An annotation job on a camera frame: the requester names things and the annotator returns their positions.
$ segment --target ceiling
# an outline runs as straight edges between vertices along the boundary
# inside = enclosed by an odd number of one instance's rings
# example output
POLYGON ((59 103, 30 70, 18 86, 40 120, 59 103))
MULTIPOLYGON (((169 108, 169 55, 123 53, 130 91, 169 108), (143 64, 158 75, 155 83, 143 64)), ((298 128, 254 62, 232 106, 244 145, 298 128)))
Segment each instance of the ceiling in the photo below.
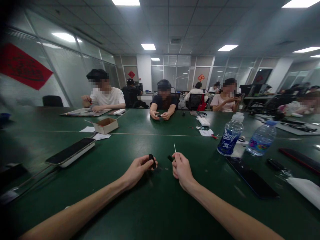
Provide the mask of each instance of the ceiling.
POLYGON ((113 54, 191 54, 295 57, 310 60, 320 50, 320 2, 306 9, 281 8, 289 0, 33 0, 29 7, 113 54), (181 44, 170 44, 181 38, 181 44), (141 43, 153 43, 148 51, 141 43), (225 44, 239 45, 217 52, 225 44))

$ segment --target water bottle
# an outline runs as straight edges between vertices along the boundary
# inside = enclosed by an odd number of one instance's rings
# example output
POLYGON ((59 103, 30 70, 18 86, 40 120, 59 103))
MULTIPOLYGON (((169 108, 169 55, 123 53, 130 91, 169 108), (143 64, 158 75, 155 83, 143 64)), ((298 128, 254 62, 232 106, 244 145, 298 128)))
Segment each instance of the water bottle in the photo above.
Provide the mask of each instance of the water bottle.
POLYGON ((252 135, 247 146, 247 151, 256 156, 262 156, 273 143, 277 135, 276 121, 268 120, 252 135))
POLYGON ((243 113, 237 112, 232 116, 231 121, 228 122, 224 127, 224 134, 217 147, 217 150, 220 154, 224 156, 231 156, 233 153, 233 148, 243 131, 243 119, 243 113))

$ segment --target bottle cap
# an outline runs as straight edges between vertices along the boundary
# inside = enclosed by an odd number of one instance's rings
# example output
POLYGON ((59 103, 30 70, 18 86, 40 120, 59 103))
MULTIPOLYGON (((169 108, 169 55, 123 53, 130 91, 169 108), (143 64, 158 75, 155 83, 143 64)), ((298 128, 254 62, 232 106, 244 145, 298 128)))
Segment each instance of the bottle cap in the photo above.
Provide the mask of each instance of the bottle cap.
POLYGON ((268 120, 268 121, 266 121, 266 124, 268 124, 268 125, 270 125, 270 126, 275 126, 275 125, 277 125, 277 121, 272 121, 272 120, 268 120))
POLYGON ((237 112, 236 114, 234 114, 232 116, 232 120, 233 121, 237 121, 237 122, 242 122, 244 120, 244 115, 243 113, 237 112))

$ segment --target red diamond sign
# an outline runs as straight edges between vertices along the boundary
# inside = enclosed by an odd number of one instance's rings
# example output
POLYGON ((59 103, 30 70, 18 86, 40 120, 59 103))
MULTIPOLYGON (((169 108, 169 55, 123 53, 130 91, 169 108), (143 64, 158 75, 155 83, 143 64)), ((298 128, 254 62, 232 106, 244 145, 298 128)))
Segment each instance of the red diamond sign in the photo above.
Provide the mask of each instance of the red diamond sign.
POLYGON ((11 43, 0 50, 0 72, 36 90, 52 75, 48 68, 11 43))
POLYGON ((134 78, 134 76, 135 76, 134 72, 132 72, 132 71, 130 71, 130 72, 128 73, 128 75, 129 75, 129 77, 131 77, 131 78, 134 78))
POLYGON ((201 75, 198 77, 199 82, 202 82, 204 79, 205 79, 205 77, 204 77, 203 74, 201 74, 201 75))

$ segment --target pink shirt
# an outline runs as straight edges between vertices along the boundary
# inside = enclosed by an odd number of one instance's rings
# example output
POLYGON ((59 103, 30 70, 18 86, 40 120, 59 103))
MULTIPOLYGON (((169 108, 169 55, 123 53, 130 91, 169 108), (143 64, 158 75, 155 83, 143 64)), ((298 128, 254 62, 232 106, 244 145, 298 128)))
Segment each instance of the pink shirt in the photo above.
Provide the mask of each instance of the pink shirt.
MULTIPOLYGON (((221 95, 215 95, 212 99, 212 102, 210 104, 210 106, 219 106, 224 102, 224 100, 221 98, 221 95)), ((232 107, 235 105, 235 102, 231 102, 231 103, 226 103, 222 108, 221 108, 221 112, 232 112, 232 107)))

